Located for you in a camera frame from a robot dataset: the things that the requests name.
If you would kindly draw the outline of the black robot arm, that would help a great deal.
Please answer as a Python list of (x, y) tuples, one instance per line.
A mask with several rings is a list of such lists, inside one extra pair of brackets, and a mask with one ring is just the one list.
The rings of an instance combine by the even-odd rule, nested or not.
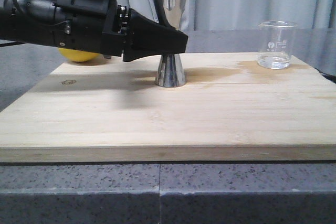
[(117, 0), (1, 0), (1, 39), (131, 62), (183, 53), (188, 37)]

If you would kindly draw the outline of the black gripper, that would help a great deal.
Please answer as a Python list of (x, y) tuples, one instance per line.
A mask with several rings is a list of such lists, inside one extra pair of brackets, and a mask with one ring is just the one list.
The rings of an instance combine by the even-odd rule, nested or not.
[(117, 0), (51, 0), (54, 22), (52, 46), (122, 56), (124, 62), (180, 54), (188, 35), (156, 23), (130, 8), (126, 36), (120, 33)]

